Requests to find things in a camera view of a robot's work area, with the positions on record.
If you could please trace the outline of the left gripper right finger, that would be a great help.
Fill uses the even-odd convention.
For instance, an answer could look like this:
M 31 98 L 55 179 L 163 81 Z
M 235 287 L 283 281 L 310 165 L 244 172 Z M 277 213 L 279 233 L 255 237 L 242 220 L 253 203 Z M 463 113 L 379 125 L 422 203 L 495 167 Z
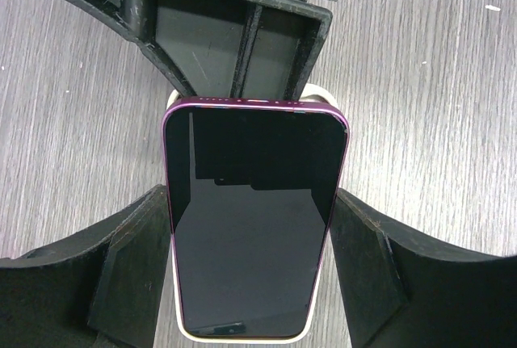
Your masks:
M 433 238 L 345 190 L 330 235 L 354 347 L 515 346 L 515 257 Z

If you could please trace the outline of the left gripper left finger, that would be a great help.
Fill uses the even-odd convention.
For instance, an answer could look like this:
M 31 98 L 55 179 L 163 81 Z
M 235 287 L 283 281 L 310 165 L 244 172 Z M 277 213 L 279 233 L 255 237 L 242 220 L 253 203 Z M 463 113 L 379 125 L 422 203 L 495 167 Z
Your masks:
M 151 347 L 170 250 L 166 188 L 1 260 L 3 347 Z

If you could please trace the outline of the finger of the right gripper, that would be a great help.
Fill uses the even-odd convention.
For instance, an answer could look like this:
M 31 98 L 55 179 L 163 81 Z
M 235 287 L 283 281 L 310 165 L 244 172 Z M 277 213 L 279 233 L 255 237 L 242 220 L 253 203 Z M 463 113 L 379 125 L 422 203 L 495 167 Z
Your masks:
M 297 100 L 332 14 L 308 0 L 66 0 L 104 23 L 184 97 Z

